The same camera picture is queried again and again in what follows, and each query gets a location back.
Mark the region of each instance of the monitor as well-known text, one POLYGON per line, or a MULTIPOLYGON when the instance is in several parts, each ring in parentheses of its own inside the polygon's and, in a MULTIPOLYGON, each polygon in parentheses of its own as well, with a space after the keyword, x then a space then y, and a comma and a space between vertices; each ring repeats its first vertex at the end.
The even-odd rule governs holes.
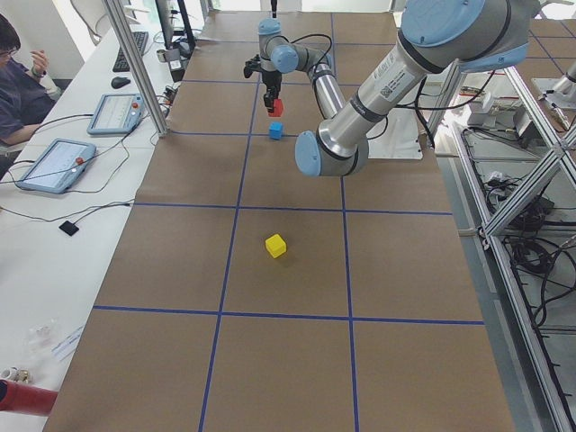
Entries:
POLYGON ((167 50, 178 48, 180 55, 186 59, 192 56, 196 46, 188 12, 186 11, 185 0, 177 0, 177 10, 173 7, 174 0, 156 0, 156 9, 160 27, 164 36, 164 46, 167 50), (180 14, 184 30, 175 30, 176 16, 180 14))

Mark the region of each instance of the metal pole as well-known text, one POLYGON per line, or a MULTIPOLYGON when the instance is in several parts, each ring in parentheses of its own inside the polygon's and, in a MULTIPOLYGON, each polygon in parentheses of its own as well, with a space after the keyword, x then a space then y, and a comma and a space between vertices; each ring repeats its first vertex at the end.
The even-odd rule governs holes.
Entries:
POLYGON ((572 126, 568 133, 564 135, 564 141, 566 141, 566 146, 569 149, 576 148, 576 126, 572 126))
POLYGON ((156 98, 156 92, 150 82, 150 78, 146 72, 146 68, 144 67, 144 62, 142 61, 136 42, 134 42, 134 38, 132 37, 130 26, 128 25, 126 16, 124 16, 121 1, 102 1, 106 8, 106 12, 108 13, 108 17, 110 18, 110 24, 114 28, 118 42, 128 60, 136 85, 144 98, 150 117, 152 117, 158 136, 164 137, 168 133, 166 119, 164 118, 162 110, 160 110, 158 99, 156 98))
POLYGON ((406 7, 406 0, 391 0, 389 12, 402 12, 406 7))
POLYGON ((202 9, 202 18, 206 22, 206 18, 208 18, 208 14, 210 11, 214 10, 214 6, 212 5, 212 0, 198 0, 200 2, 200 7, 202 9))
MULTIPOLYGON (((450 103, 453 101, 456 91, 458 88, 460 88, 460 84, 464 80, 464 77, 465 76, 460 73, 460 67, 458 66, 457 62, 454 61, 448 69, 448 75, 442 84, 440 97, 436 101, 435 107, 450 106, 450 103)), ((436 135, 438 125, 442 119, 444 119, 445 114, 446 111, 433 111, 432 114, 430 114, 428 127, 430 128, 432 135, 436 135)))
POLYGON ((530 354, 532 365, 535 368, 536 376, 540 382, 540 387, 544 392, 544 398, 548 404, 548 409, 552 414, 552 421, 558 432, 572 432, 569 414, 563 409, 563 403, 554 385, 554 380, 548 369, 548 363, 543 349, 540 346, 536 333, 532 330, 531 320, 524 304, 522 293, 516 283, 516 278, 510 269, 510 258, 497 237, 489 237, 494 256, 499 262, 499 269, 506 282, 506 291, 512 310, 516 315, 522 338, 530 354))
POLYGON ((506 73, 508 79, 510 80, 510 83, 514 87, 514 90, 516 90, 516 92, 520 96, 520 99, 522 99, 522 102, 526 107, 526 111, 528 112, 530 118, 532 119, 532 122, 534 122, 534 125, 542 135, 544 142, 551 143, 552 146, 558 145, 561 142, 558 133, 556 133, 554 127, 550 124, 548 119, 546 119, 546 117, 542 113, 542 110, 540 110, 538 102, 530 93, 530 90, 528 89, 526 83, 524 82, 524 80, 522 79, 516 68, 507 67, 506 69, 504 69, 504 72, 506 73))

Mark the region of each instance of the black cable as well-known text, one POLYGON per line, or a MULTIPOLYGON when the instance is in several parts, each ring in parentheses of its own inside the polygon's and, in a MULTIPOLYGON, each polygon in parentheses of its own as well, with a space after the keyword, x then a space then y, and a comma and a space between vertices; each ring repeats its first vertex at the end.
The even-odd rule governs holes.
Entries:
MULTIPOLYGON (((313 37, 321 37, 321 38, 326 38, 328 40, 328 47, 324 50, 324 52, 322 53, 322 56, 318 59, 318 61, 316 61, 316 63, 314 63, 314 66, 312 66, 312 75, 316 75, 316 71, 318 70, 318 66, 320 65, 320 63, 322 62, 323 59, 326 58, 326 56, 329 54, 330 50, 332 50, 332 38, 329 37, 327 34, 324 33, 310 33, 310 34, 306 34, 304 36, 301 36, 300 38, 291 40, 290 43, 296 43, 299 41, 303 41, 305 39, 309 39, 309 38, 313 38, 313 37)), ((318 99, 318 88, 316 87, 316 79, 312 79, 312 91, 314 93, 314 99, 316 99, 316 104, 318 105, 318 107, 320 107, 320 101, 318 99)))
MULTIPOLYGON (((532 314, 532 319, 534 321, 534 325, 536 328, 540 328, 545 324, 545 321, 547 319, 547 309, 546 309, 546 305, 550 302, 554 302, 556 300, 560 300, 564 297, 566 297, 567 295, 576 292, 576 259, 574 259, 574 257, 572 257, 572 255, 570 253, 567 252, 566 249, 561 248, 560 245, 554 243, 551 240, 548 240, 546 238, 524 238, 522 236, 506 236, 504 238, 504 244, 509 244, 512 248, 512 253, 510 253, 508 250, 508 256, 510 257, 510 263, 513 266, 513 268, 518 270, 518 266, 523 266, 524 268, 526 268, 527 273, 537 276, 539 278, 542 279, 542 282, 540 284, 540 304, 536 307, 533 308, 534 310, 531 310, 531 314, 532 314), (510 238, 515 238, 517 240, 515 240, 515 243, 513 244, 512 241, 510 241, 510 238), (541 243, 545 243, 547 245, 550 245, 552 247, 555 248, 555 251, 553 253, 548 252, 544 247, 542 247, 541 245, 538 245, 536 242, 541 242, 541 243), (517 258, 518 258, 518 254, 515 253, 514 248, 518 245, 521 244, 523 247, 527 247, 527 248, 532 248, 532 250, 537 251, 539 258, 537 258, 538 261, 545 262, 544 265, 539 266, 535 272, 530 271, 530 267, 531 265, 527 265, 527 260, 525 260, 524 262, 518 262, 517 258), (552 271, 554 270, 554 266, 556 264, 556 261, 558 260, 558 258, 562 255, 565 255, 571 265, 572 268, 574 269, 574 273, 575 273, 575 278, 574 278, 574 283, 572 286, 563 284, 563 283, 558 283, 556 281, 553 281, 550 279, 550 275, 552 273, 552 271), (562 288, 565 288, 567 291, 563 292, 561 294, 555 295, 553 297, 549 297, 546 298, 545 294, 546 294, 546 286, 548 284, 556 284, 561 286, 562 288), (542 313, 542 317, 536 321, 536 318, 538 317, 538 315, 542 313)), ((519 286, 523 286, 521 280, 519 281, 519 286)))
MULTIPOLYGON (((469 146, 468 142, 465 140, 465 132, 463 130, 462 136, 464 139, 464 144, 469 146)), ((474 169, 474 173, 477 175, 477 178, 480 183, 486 185, 482 182, 480 174, 475 169, 474 163, 472 163, 472 168, 474 169)), ((522 232, 538 232, 546 223, 546 208, 542 205, 541 199, 546 191, 546 188, 550 185, 548 183, 542 191, 538 194, 538 196, 533 199, 523 210, 520 214, 518 214, 512 222, 509 224, 510 227, 515 228, 517 230, 521 230, 522 232)), ((502 192, 506 192, 507 190, 513 191, 518 186, 518 180, 509 179, 503 182, 499 182, 493 185, 488 191, 485 190, 485 202, 488 210, 491 214, 494 214, 497 210, 496 205, 492 202, 491 197, 494 193, 498 190, 502 192)))
POLYGON ((574 221, 562 221, 562 220, 546 220, 544 225, 549 225, 552 227, 576 227, 576 222, 574 221))
POLYGON ((105 205, 91 205, 90 207, 86 207, 86 208, 83 209, 83 210, 74 211, 73 213, 70 213, 70 214, 67 214, 67 215, 64 215, 64 216, 58 216, 57 218, 53 218, 53 219, 45 219, 45 218, 42 218, 42 217, 40 217, 40 216, 31 216, 30 214, 19 213, 18 211, 14 211, 14 210, 7 209, 7 208, 5 208, 3 205, 0 205, 0 210, 3 210, 3 211, 5 211, 5 212, 11 213, 11 214, 16 215, 16 216, 21 216, 21 217, 23 217, 23 218, 30 219, 30 220, 32 220, 32 221, 39 221, 39 222, 48 222, 48 223, 50 223, 50 222, 55 222, 55 221, 62 221, 63 219, 71 218, 72 216, 76 216, 76 215, 82 214, 82 213, 84 213, 84 212, 90 212, 90 211, 93 210, 93 209, 105 208, 105 207, 107 207, 107 206, 109 206, 109 205, 111 205, 111 204, 117 204, 117 203, 120 203, 120 202, 115 201, 115 202, 109 202, 108 204, 105 204, 105 205))
POLYGON ((75 117, 92 117, 93 114, 74 114, 74 115, 67 115, 66 117, 60 117, 59 119, 54 119, 54 120, 50 120, 50 121, 46 121, 45 123, 41 124, 31 135, 31 137, 34 136, 34 134, 36 132, 38 132, 40 129, 42 129, 44 126, 48 126, 49 124, 55 123, 55 122, 61 122, 62 120, 67 120, 67 119, 73 119, 75 117))
MULTIPOLYGON (((456 108, 462 108, 463 106, 466 106, 467 104, 475 101, 476 99, 478 99, 482 95, 482 92, 488 86, 488 83, 492 80, 492 77, 494 77, 494 74, 496 74, 496 71, 492 70, 492 72, 490 72, 490 76, 488 77, 488 79, 486 80, 484 85, 480 88, 480 90, 478 90, 478 93, 475 96, 468 99, 466 102, 459 103, 458 105, 454 105, 454 106, 439 106, 439 107, 434 107, 434 108, 419 107, 419 109, 421 111, 445 111, 445 110, 455 110, 456 108)), ((406 110, 414 110, 415 109, 413 106, 409 106, 408 104, 398 104, 398 105, 396 105, 396 108, 403 108, 406 110)))
MULTIPOLYGON (((86 160, 84 161, 84 163, 86 164, 86 163, 88 163, 88 162, 90 162, 90 161, 92 161, 92 160, 94 160, 94 159, 96 159, 96 158, 99 158, 100 156, 106 154, 106 153, 109 152, 110 150, 115 149, 116 147, 118 147, 118 145, 121 144, 121 143, 122 143, 122 145, 123 145, 123 141, 124 141, 131 133, 133 133, 133 132, 136 130, 136 126, 134 126, 134 128, 132 128, 132 130, 129 131, 127 134, 125 134, 122 138, 120 138, 113 146, 107 148, 106 150, 104 150, 104 151, 102 151, 102 152, 100 152, 100 153, 95 154, 95 155, 92 156, 92 157, 89 157, 88 159, 86 159, 86 160)), ((53 173, 47 173, 47 174, 42 174, 42 175, 34 175, 34 176, 31 176, 31 177, 26 177, 26 179, 27 179, 27 180, 32 180, 32 179, 42 178, 42 177, 46 177, 46 176, 54 176, 55 174, 66 173, 67 171, 70 171, 71 169, 75 169, 75 168, 76 168, 76 166, 71 166, 70 168, 62 169, 62 170, 60 170, 60 171, 55 171, 55 172, 53 172, 53 173)), ((0 182, 0 185, 14 184, 14 185, 15 185, 16 187, 18 187, 19 189, 26 190, 26 189, 20 187, 20 186, 16 183, 16 181, 14 180, 14 177, 12 176, 12 173, 10 173, 10 170, 8 170, 8 173, 10 174, 10 177, 12 178, 12 180, 11 180, 11 181, 8 181, 8 182, 0 182)))
POLYGON ((102 187, 96 191, 77 191, 77 190, 67 190, 64 192, 64 194, 72 194, 72 193, 76 193, 76 194, 98 194, 99 192, 101 192, 113 179, 114 175, 120 171, 120 168, 122 168, 122 166, 126 163, 126 161, 128 159, 130 159, 130 152, 128 151, 128 149, 126 148, 126 146, 124 145, 124 139, 122 139, 120 141, 122 148, 124 149, 124 151, 126 152, 126 157, 122 160, 122 162, 112 171, 112 173, 110 174, 110 176, 108 177, 108 180, 106 180, 106 183, 104 183, 102 185, 102 187))
POLYGON ((386 131, 388 130, 388 116, 384 117, 384 119, 386 120, 386 124, 384 125, 384 130, 382 132, 380 132, 378 135, 376 135, 375 137, 366 137, 367 140, 377 140, 379 139, 384 133, 386 133, 386 131))
POLYGON ((425 76, 424 79, 422 81, 420 81, 420 85, 418 86, 418 91, 416 92, 416 98, 414 98, 414 102, 413 102, 414 108, 415 108, 414 112, 416 113, 418 120, 420 120, 420 124, 422 126, 424 126, 424 131, 426 131, 426 134, 428 136, 428 139, 430 140, 430 145, 432 146, 432 149, 435 149, 436 143, 434 142, 434 134, 432 133, 432 131, 428 127, 428 121, 424 117, 424 114, 422 113, 422 111, 420 110, 420 107, 419 107, 420 97, 422 96, 422 91, 424 90, 424 86, 426 85, 427 80, 428 80, 428 77, 425 76))
POLYGON ((87 214, 84 214, 84 215, 80 216, 80 218, 76 219, 76 220, 75 220, 74 222, 72 222, 72 223, 74 223, 75 225, 77 225, 82 219, 87 218, 87 217, 90 216, 91 214, 96 213, 96 212, 98 212, 98 211, 100 211, 100 210, 102 210, 102 209, 110 209, 110 208, 112 208, 112 207, 121 207, 121 206, 130 207, 132 203, 134 203, 134 200, 133 200, 133 199, 132 199, 132 200, 128 200, 128 201, 124 201, 124 202, 109 202, 109 203, 106 204, 106 205, 102 205, 102 206, 100 206, 100 207, 98 207, 98 208, 96 208, 96 209, 93 209, 93 210, 89 211, 87 214))
POLYGON ((551 265, 548 268, 548 270, 546 271, 546 274, 544 275, 544 278, 542 279, 542 283, 540 285, 540 306, 538 306, 535 311, 534 311, 534 318, 536 318, 538 316, 538 314, 540 312, 542 312, 542 318, 540 318, 540 320, 536 323, 537 327, 542 327, 544 325, 544 323, 546 322, 546 318, 548 318, 548 310, 546 308, 546 284, 548 282, 548 278, 550 277, 550 273, 552 272, 552 270, 554 269, 554 265, 556 264, 556 261, 558 260, 558 257, 562 254, 562 251, 559 249, 556 252, 554 252, 554 254, 552 255, 552 259, 551 259, 551 265))
POLYGON ((18 165, 18 164, 33 164, 34 162, 36 162, 35 160, 30 160, 30 159, 25 159, 25 160, 19 160, 17 162, 14 162, 10 165, 10 168, 12 168, 14 165, 18 165))
POLYGON ((511 139, 511 138, 506 138, 506 137, 501 137, 500 135, 496 135, 495 133, 491 133, 491 131, 489 130, 484 130, 481 128, 478 128, 476 126, 471 126, 468 129, 470 129, 471 132, 476 133, 478 135, 487 135, 491 138, 494 138, 496 140, 504 140, 504 141, 509 141, 509 142, 520 142, 520 139, 511 139))

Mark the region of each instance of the computer mouse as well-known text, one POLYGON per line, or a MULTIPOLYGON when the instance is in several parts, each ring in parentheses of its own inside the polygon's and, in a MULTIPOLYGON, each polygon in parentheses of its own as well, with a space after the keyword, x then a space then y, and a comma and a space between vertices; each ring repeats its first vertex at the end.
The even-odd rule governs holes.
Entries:
POLYGON ((112 86, 112 88, 122 88, 129 83, 130 80, 128 78, 125 78, 124 76, 115 76, 114 78, 112 78, 112 82, 110 83, 110 85, 112 86))

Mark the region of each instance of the table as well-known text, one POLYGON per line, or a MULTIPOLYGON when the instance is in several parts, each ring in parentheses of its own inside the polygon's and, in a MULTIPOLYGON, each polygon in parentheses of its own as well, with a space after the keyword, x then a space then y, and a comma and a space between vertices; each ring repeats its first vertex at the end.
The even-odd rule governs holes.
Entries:
MULTIPOLYGON (((167 65, 159 63, 156 56, 156 49, 161 48, 161 44, 153 41, 157 31, 141 26, 134 30, 149 32, 149 48, 143 59, 157 95, 162 95, 165 86, 173 83, 167 65)), ((114 76, 131 76, 130 72, 112 72, 118 47, 115 34, 110 31, 58 100, 46 122, 73 114, 92 113, 102 94, 138 92, 133 80, 119 90, 110 86, 114 76)), ((40 129, 18 160, 34 160, 55 138, 92 142, 98 147, 98 152, 118 142, 118 137, 94 138, 87 135, 88 123, 88 118, 77 118, 40 129)), ((1 205, 16 212, 51 219, 94 205, 131 200, 146 172, 157 140, 154 125, 147 118, 125 140, 127 150, 117 146, 97 158, 82 174, 75 189, 98 190, 127 157, 127 151, 130 153, 125 164, 100 193, 47 196, 20 191, 13 184, 0 184, 1 205)), ((27 166, 14 166, 14 176, 21 176, 27 166)), ((57 325, 52 341, 58 342, 85 324, 130 211, 127 207, 97 211, 78 224, 80 231, 74 237, 58 229, 61 221, 44 223, 0 211, 3 238, 0 246, 3 257, 0 293, 4 298, 0 326, 1 368, 30 368, 35 385, 53 390, 59 388, 72 356, 60 363, 50 356, 30 356, 24 347, 27 330, 54 319, 57 325)), ((45 421, 45 418, 0 412, 0 430, 3 432, 40 431, 45 421)))
MULTIPOLYGON (((272 141, 241 75, 266 16, 210 16, 46 432, 514 430, 433 152, 300 174, 310 85, 272 141)), ((279 17, 331 35, 349 91, 395 42, 387 14, 279 17)))

